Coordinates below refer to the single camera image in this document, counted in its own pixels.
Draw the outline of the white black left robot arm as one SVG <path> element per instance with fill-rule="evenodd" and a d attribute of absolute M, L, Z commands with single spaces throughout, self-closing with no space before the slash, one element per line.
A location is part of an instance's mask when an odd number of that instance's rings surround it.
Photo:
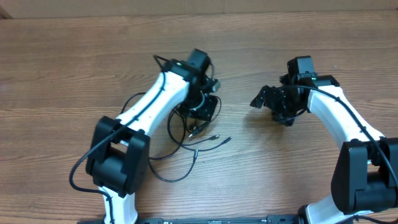
<path fill-rule="evenodd" d="M 219 102 L 219 80 L 206 74 L 213 68 L 207 56 L 165 60 L 153 86 L 131 108 L 116 118 L 102 117 L 91 149 L 84 157 L 86 173 L 104 198 L 100 223 L 137 223 L 135 193 L 151 160 L 150 139 L 170 112 L 208 124 Z"/>

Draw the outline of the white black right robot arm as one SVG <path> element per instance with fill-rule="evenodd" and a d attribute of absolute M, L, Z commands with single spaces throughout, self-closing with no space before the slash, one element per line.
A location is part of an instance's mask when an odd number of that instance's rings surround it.
<path fill-rule="evenodd" d="M 330 194 L 302 206 L 286 222 L 375 222 L 369 214 L 397 208 L 397 139 L 367 123 L 331 75 L 284 75 L 280 82 L 281 86 L 262 87 L 250 105 L 268 107 L 272 119 L 284 126 L 304 112 L 312 113 L 340 150 Z"/>

